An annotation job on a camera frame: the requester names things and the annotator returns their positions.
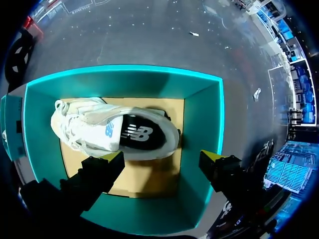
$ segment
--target brown cardboard bottom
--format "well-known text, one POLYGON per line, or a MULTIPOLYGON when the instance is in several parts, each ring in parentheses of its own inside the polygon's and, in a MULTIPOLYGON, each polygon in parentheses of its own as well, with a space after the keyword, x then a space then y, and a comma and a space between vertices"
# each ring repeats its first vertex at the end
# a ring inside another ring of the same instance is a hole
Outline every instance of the brown cardboard bottom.
MULTIPOLYGON (((165 110, 173 124, 183 130, 184 100, 153 98, 103 98, 108 104, 135 106, 165 110)), ((68 177, 72 177, 82 167, 87 158, 61 142, 61 152, 68 177)), ((181 148, 163 159, 147 161, 125 161, 125 168, 117 178, 109 194, 132 197, 169 197, 177 190, 180 171, 181 148)))

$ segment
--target blue display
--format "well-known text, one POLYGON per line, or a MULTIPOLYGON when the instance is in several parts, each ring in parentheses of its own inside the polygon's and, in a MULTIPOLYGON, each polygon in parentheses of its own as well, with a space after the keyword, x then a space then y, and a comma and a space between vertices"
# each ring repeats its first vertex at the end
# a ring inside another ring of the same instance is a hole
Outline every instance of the blue display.
POLYGON ((302 123, 316 123, 315 93, 310 79, 310 72, 305 61, 294 62, 291 64, 293 71, 297 73, 297 79, 294 79, 295 90, 300 85, 301 110, 303 111, 302 123))
MULTIPOLYGON (((268 23, 268 21, 269 21, 268 17, 274 18, 274 16, 272 15, 272 13, 268 10, 268 8, 266 6, 262 6, 260 9, 261 9, 261 11, 257 12, 257 15, 262 19, 262 21, 264 23, 268 23)), ((290 31, 290 28, 288 27, 287 23, 283 19, 280 19, 277 21, 277 27, 278 27, 279 32, 283 35, 283 37, 286 40, 289 40, 289 39, 294 37, 294 35, 290 31)))
POLYGON ((265 174, 265 187, 277 184, 292 192, 276 215, 276 231, 289 220, 313 189, 318 175, 319 144, 288 141, 271 157, 265 174))

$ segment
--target shoe insole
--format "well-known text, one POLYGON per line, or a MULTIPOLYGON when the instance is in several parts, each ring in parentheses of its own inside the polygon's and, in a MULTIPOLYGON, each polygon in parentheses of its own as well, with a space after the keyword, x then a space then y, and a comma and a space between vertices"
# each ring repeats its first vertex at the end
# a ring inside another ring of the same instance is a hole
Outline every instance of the shoe insole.
POLYGON ((158 124, 132 115, 123 115, 120 145, 140 150, 154 150, 165 143, 165 135, 158 124))

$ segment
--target new balance logo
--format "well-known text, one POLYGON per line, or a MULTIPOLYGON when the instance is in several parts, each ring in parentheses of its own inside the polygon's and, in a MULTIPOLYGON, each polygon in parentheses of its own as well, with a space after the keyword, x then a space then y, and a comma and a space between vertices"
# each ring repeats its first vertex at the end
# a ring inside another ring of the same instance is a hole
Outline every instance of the new balance logo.
POLYGON ((153 133, 153 129, 145 126, 141 126, 138 129, 136 129, 136 125, 130 124, 130 127, 125 131, 125 133, 122 133, 122 138, 130 137, 131 140, 136 141, 147 141, 150 138, 150 134, 153 133))
POLYGON ((106 128, 105 128, 105 134, 106 134, 106 136, 108 136, 109 138, 112 137, 113 128, 114 128, 114 124, 113 124, 112 122, 108 121, 107 124, 106 124, 106 128))

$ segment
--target cardboard box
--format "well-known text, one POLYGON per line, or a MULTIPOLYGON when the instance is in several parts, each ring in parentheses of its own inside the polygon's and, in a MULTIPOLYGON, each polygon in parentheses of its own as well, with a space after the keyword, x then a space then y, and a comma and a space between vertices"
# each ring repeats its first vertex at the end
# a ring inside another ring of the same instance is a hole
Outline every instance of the cardboard box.
MULTIPOLYGON (((132 106, 166 111, 173 124, 183 129, 184 100, 154 98, 102 98, 118 106, 132 106)), ((68 177, 82 167, 87 156, 61 142, 63 162, 68 177)), ((180 170, 181 148, 163 159, 147 161, 125 161, 125 168, 115 181, 109 194, 126 197, 167 197, 176 193, 180 170)))
MULTIPOLYGON (((183 130, 183 146, 176 194, 156 198, 101 194, 91 209, 81 216, 112 230, 146 236, 195 228, 212 194, 210 182, 198 167, 200 151, 204 149, 221 154, 222 149, 222 79, 170 67, 107 65, 58 72, 29 82, 24 97, 23 130, 27 155, 37 181, 46 179, 59 188, 60 180, 68 177, 60 140, 50 121, 57 99, 80 97, 119 98, 119 101, 120 98, 133 98, 128 101, 133 105, 136 105, 133 101, 139 101, 139 98, 148 98, 143 101, 145 106, 153 105, 150 98, 164 100, 163 108, 172 118, 175 113, 169 113, 173 104, 168 103, 168 99, 184 102, 180 103, 184 106, 184 116, 180 120, 182 127, 177 125, 183 130)), ((149 167, 148 162, 138 164, 133 165, 138 168, 136 173, 149 167)), ((156 161, 151 164, 151 168, 158 171, 165 168, 165 164, 156 164, 156 161)), ((172 178, 171 170, 168 171, 167 183, 172 178)), ((127 177, 136 178, 136 175, 128 174, 127 177)), ((165 188, 166 183, 157 182, 160 179, 165 181, 162 173, 152 173, 152 177, 147 185, 149 190, 154 184, 158 187, 157 192, 161 191, 160 187, 165 188)), ((141 191, 141 184, 135 184, 133 188, 136 189, 134 193, 141 191)))

